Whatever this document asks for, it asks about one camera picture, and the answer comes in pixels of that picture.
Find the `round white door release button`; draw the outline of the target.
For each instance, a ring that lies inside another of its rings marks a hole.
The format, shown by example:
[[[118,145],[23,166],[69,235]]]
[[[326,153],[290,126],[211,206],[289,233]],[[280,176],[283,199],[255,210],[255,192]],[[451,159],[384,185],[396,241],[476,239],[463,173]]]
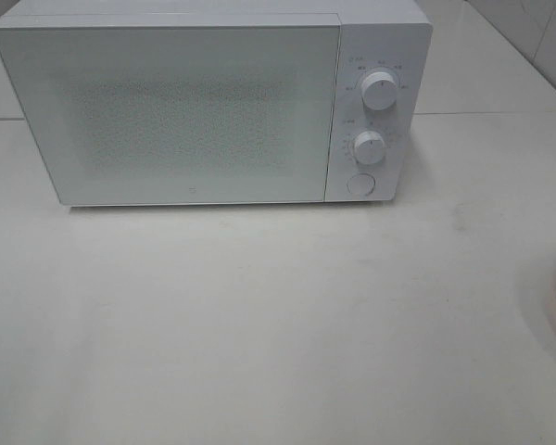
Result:
[[[347,190],[356,197],[367,197],[375,188],[376,181],[368,173],[359,173],[347,181]]]

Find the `lower white timer knob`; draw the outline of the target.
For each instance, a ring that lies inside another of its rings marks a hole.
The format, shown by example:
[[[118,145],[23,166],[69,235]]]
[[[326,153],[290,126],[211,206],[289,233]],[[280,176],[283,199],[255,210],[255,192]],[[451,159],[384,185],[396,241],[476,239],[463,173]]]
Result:
[[[373,165],[385,157],[386,148],[387,145],[382,135],[375,131],[365,131],[354,138],[352,155],[361,165]]]

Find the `upper white power knob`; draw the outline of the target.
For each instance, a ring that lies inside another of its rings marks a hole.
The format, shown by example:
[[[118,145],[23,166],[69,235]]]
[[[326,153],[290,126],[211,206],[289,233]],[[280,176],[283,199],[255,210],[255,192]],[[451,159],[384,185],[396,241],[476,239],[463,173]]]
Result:
[[[360,84],[364,106],[381,111],[395,104],[398,97],[398,80],[389,71],[377,70],[365,76]]]

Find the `white microwave oven body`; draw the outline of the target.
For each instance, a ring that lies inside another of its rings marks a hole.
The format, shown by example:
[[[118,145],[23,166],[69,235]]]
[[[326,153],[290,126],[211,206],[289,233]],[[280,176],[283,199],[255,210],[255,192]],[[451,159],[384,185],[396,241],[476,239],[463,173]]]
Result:
[[[57,19],[63,26],[85,26],[121,19],[157,26],[234,26],[302,16],[332,19],[340,28],[328,173],[322,200],[278,203],[388,201],[396,194],[433,32],[412,1],[20,1],[0,24],[37,27]],[[360,92],[365,76],[377,70],[398,80],[397,101],[381,111],[366,108]],[[352,142],[365,131],[385,139],[385,157],[377,164],[361,165],[353,158]],[[348,180],[359,173],[376,181],[367,197],[348,192]]]

